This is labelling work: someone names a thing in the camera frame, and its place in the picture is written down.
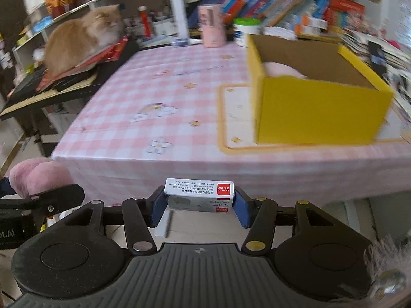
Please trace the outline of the pink heart plush toy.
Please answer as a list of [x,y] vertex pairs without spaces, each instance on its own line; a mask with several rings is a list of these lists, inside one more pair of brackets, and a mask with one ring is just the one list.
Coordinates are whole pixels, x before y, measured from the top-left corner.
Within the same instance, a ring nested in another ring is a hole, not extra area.
[[66,166],[44,157],[17,164],[8,178],[11,188],[23,198],[74,183]]

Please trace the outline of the white red small box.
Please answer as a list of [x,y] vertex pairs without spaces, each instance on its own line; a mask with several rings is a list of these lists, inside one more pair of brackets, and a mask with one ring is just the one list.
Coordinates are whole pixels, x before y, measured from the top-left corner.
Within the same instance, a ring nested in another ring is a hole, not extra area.
[[232,181],[167,178],[164,193],[170,209],[227,213],[234,199]]

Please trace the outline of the pink pig plush toy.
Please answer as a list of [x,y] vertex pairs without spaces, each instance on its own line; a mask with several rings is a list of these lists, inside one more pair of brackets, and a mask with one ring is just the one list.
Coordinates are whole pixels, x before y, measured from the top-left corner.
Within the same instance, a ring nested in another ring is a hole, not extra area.
[[263,64],[263,67],[267,76],[270,77],[293,76],[299,79],[306,79],[305,75],[288,65],[275,62],[266,62]]

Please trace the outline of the pink checkered tablecloth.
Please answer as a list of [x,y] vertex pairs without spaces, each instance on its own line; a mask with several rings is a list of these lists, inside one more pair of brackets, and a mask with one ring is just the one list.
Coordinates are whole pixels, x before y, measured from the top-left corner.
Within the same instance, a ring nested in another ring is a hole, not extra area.
[[52,157],[87,199],[146,197],[167,178],[232,181],[291,206],[410,189],[410,144],[390,115],[359,147],[259,147],[247,121],[246,51],[163,47],[135,54],[86,104]]

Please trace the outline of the black electronic keyboard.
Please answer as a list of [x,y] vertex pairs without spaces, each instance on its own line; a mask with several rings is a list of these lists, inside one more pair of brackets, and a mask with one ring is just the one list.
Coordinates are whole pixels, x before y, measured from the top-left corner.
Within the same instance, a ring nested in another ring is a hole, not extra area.
[[26,76],[7,99],[1,110],[1,119],[91,96],[138,51],[137,42],[125,36],[89,61],[53,79],[44,67],[38,68]]

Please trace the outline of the red foil packets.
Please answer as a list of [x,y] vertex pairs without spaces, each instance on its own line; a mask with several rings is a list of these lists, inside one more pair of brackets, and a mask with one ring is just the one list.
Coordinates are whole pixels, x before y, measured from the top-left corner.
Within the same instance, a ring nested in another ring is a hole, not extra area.
[[47,88],[52,87],[52,85],[58,81],[65,81],[66,79],[69,79],[72,76],[80,76],[81,74],[89,72],[96,66],[101,65],[103,63],[117,61],[120,58],[120,55],[122,54],[128,42],[129,36],[125,35],[116,44],[104,48],[91,58],[82,61],[80,64],[76,65],[70,70],[63,72],[58,76],[54,76],[53,78],[50,77],[49,71],[46,70],[41,82],[35,90],[37,92],[45,91]]

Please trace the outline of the small spray bottle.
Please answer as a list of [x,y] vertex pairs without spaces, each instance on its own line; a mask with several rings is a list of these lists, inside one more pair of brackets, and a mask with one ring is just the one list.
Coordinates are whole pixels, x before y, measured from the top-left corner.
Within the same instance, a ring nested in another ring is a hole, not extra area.
[[192,45],[202,45],[203,42],[201,39],[196,39],[196,38],[174,38],[171,42],[170,45],[172,47],[188,47]]

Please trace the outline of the white quilted purse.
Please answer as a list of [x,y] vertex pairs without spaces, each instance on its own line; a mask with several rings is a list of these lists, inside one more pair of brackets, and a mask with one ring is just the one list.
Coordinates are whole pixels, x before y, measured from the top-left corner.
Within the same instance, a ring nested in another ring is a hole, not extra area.
[[280,37],[286,40],[297,40],[297,35],[294,31],[278,27],[278,26],[272,26],[268,27],[265,26],[262,30],[263,35],[269,35],[269,36],[274,36],[274,37]]

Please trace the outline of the white jar green lid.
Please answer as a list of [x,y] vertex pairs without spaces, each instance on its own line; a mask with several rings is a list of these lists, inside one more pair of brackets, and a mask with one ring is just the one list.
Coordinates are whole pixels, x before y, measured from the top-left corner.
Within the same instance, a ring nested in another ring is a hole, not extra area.
[[247,46],[249,34],[259,34],[261,21],[254,18],[236,18],[233,20],[233,40],[240,47]]

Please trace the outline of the white pen holder cups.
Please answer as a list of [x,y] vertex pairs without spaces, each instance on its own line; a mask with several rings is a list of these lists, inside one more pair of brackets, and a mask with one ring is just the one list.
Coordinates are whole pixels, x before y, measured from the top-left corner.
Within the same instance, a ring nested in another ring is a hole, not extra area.
[[[136,38],[146,38],[146,30],[143,22],[138,18],[125,18],[125,31],[129,35],[134,35]],[[173,36],[177,34],[177,27],[172,18],[164,18],[156,22],[148,20],[148,28],[151,38],[162,36]]]

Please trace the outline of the black smartphone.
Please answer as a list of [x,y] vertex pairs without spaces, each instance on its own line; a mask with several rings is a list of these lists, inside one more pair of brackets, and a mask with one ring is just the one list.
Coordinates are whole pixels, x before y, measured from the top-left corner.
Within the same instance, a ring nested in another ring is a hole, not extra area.
[[387,62],[381,45],[376,42],[368,42],[369,60],[372,70],[381,78],[387,77]]

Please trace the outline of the orange white medicine boxes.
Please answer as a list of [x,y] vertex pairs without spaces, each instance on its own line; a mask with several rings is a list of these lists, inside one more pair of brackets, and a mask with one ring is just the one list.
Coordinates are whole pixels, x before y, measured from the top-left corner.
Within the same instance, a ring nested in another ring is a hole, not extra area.
[[325,20],[307,15],[296,16],[293,23],[293,31],[296,34],[320,35],[327,29],[328,23]]

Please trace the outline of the stack of papers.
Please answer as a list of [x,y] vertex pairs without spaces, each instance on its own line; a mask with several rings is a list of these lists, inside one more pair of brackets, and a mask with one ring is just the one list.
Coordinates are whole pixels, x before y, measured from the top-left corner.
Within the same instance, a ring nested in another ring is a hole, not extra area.
[[394,90],[394,108],[410,124],[410,56],[386,40],[354,30],[341,36],[346,47]]

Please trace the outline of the pink humidifier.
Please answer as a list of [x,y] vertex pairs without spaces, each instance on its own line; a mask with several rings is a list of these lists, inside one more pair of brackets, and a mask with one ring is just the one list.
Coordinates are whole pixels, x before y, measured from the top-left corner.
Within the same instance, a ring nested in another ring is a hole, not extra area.
[[226,28],[221,4],[200,5],[198,14],[203,45],[207,48],[226,45]]

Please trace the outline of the row of leaning books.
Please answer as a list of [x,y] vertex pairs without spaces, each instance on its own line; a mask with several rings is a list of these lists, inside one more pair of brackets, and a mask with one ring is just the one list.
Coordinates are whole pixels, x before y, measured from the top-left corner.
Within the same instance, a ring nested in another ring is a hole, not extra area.
[[303,16],[323,20],[325,31],[339,32],[364,19],[365,7],[351,0],[199,0],[200,5],[219,4],[226,27],[239,19],[261,21],[263,26],[292,29]]

